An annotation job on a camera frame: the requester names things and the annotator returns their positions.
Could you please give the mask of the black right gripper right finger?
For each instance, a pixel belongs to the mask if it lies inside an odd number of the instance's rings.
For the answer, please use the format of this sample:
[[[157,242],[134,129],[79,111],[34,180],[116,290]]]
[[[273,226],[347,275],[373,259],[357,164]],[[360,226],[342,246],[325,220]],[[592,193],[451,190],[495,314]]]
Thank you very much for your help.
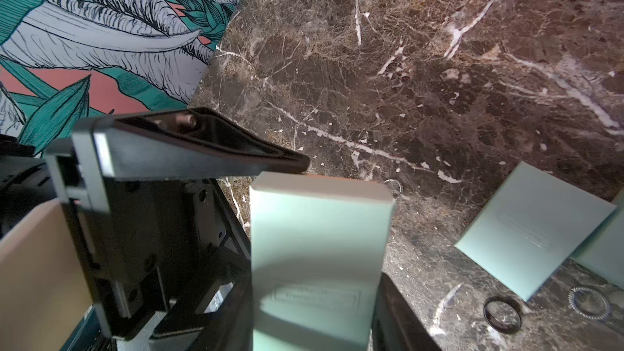
[[[385,273],[378,287],[371,332],[375,351],[441,351],[409,302]]]

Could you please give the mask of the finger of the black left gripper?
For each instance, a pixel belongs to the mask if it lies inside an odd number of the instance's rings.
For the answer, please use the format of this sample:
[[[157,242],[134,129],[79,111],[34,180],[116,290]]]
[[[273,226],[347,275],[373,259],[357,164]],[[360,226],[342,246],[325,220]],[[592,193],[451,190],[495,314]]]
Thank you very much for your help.
[[[207,107],[80,120],[71,139],[85,170],[115,180],[300,174],[310,158],[264,141]]]

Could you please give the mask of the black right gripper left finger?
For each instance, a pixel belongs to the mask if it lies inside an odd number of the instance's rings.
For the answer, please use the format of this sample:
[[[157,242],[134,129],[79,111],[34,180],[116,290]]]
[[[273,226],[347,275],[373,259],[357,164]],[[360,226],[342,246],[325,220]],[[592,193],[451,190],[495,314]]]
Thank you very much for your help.
[[[251,278],[243,276],[188,350],[251,350],[253,311]]]

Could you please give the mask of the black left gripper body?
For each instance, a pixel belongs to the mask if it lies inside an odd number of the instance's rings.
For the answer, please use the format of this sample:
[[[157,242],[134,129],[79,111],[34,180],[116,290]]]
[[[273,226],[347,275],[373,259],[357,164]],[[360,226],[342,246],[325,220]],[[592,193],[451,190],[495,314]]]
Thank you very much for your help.
[[[37,159],[2,136],[1,240],[55,199],[93,301],[59,350],[115,349],[142,331],[149,350],[189,350],[250,275],[250,241],[218,178],[115,180],[85,170],[71,138]]]

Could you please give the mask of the mint green box lid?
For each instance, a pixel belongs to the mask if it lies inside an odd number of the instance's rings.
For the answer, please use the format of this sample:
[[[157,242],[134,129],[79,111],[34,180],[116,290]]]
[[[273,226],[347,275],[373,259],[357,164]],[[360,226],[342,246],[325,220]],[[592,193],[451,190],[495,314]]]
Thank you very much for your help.
[[[623,190],[613,200],[616,209],[571,255],[589,271],[623,289]]]

